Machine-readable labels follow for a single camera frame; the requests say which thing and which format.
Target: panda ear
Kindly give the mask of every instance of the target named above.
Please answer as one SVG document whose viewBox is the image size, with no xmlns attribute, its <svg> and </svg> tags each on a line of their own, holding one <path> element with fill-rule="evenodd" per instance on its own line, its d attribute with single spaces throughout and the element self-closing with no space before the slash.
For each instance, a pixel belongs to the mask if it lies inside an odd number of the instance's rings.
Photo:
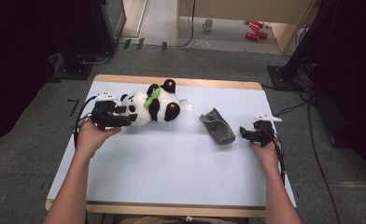
<svg viewBox="0 0 366 224">
<path fill-rule="evenodd" d="M 177 103 L 172 102 L 168 104 L 165 111 L 165 121 L 170 121 L 177 118 L 179 113 L 180 113 L 180 106 Z"/>
<path fill-rule="evenodd" d="M 176 83 L 173 79 L 166 79 L 163 82 L 162 88 L 170 93 L 175 93 Z"/>
<path fill-rule="evenodd" d="M 127 94 L 123 94 L 123 95 L 121 96 L 121 101 L 123 101 L 125 97 L 127 97 Z"/>
<path fill-rule="evenodd" d="M 153 93 L 153 90 L 156 90 L 158 88 L 157 84 L 152 84 L 151 86 L 148 87 L 148 91 L 146 92 L 146 94 L 148 96 L 151 96 L 151 94 Z"/>
</svg>

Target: gray cloth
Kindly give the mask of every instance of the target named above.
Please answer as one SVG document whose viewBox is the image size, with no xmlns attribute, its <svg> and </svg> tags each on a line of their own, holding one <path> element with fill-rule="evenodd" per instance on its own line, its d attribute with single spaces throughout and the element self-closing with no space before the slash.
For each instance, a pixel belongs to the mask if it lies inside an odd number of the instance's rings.
<svg viewBox="0 0 366 224">
<path fill-rule="evenodd" d="M 215 108 L 206 115 L 201 115 L 200 120 L 218 145 L 223 146 L 235 141 L 235 134 L 230 125 Z"/>
</svg>

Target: human hand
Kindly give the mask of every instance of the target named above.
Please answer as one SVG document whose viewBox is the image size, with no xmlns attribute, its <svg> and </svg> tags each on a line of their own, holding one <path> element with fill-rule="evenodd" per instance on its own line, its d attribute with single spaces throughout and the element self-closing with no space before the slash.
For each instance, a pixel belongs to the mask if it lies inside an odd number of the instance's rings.
<svg viewBox="0 0 366 224">
<path fill-rule="evenodd" d="M 81 125 L 81 128 L 78 131 L 76 153 L 89 160 L 95 155 L 96 150 L 102 146 L 107 138 L 120 131 L 121 127 L 100 130 L 95 126 L 93 121 L 89 119 Z"/>
<path fill-rule="evenodd" d="M 276 155 L 275 144 L 273 141 L 269 142 L 265 147 L 260 147 L 254 142 L 250 142 L 250 146 L 256 151 L 256 155 L 258 156 L 265 172 L 273 170 L 279 172 L 278 157 Z"/>
</svg>

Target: stuffed animal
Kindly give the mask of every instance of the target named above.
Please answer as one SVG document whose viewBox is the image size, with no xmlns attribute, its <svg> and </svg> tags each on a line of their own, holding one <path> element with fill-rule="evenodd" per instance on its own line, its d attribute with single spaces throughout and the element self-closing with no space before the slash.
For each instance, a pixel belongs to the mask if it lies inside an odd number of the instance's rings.
<svg viewBox="0 0 366 224">
<path fill-rule="evenodd" d="M 124 116 L 137 114 L 132 125 L 142 126 L 151 120 L 171 121 L 180 113 L 179 101 L 175 94 L 176 83 L 166 79 L 162 85 L 152 84 L 147 92 L 136 91 L 121 96 L 121 105 L 127 106 Z"/>
</svg>

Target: human arm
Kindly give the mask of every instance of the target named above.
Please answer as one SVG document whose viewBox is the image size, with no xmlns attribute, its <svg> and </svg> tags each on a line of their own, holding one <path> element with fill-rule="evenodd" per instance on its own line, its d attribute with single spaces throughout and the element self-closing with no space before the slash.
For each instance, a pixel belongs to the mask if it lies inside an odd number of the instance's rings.
<svg viewBox="0 0 366 224">
<path fill-rule="evenodd" d="M 256 151 L 266 175 L 265 223 L 302 223 L 282 182 L 274 142 L 265 147 L 253 142 L 250 145 Z"/>
<path fill-rule="evenodd" d="M 118 127 L 99 130 L 91 120 L 83 123 L 75 155 L 44 223 L 84 223 L 90 160 L 107 138 L 120 131 Z"/>
</svg>

